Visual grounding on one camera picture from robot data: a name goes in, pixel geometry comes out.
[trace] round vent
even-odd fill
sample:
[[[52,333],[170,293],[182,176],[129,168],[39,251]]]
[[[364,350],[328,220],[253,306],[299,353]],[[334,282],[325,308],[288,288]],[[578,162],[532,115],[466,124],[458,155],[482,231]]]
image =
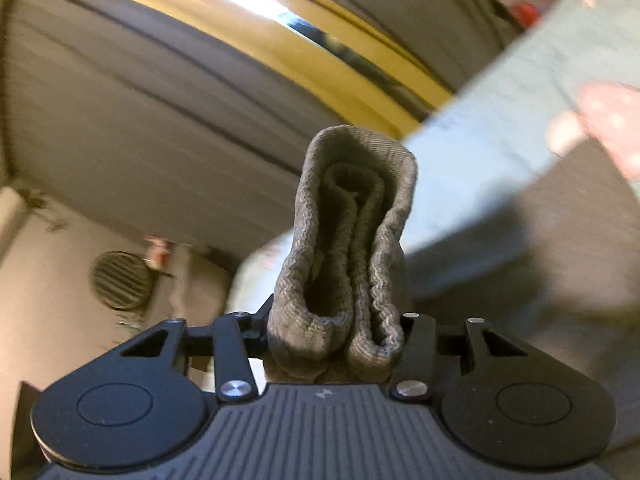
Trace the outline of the round vent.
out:
[[[139,307],[151,295],[151,271],[135,254],[110,251],[95,261],[92,285],[106,306],[128,310]]]

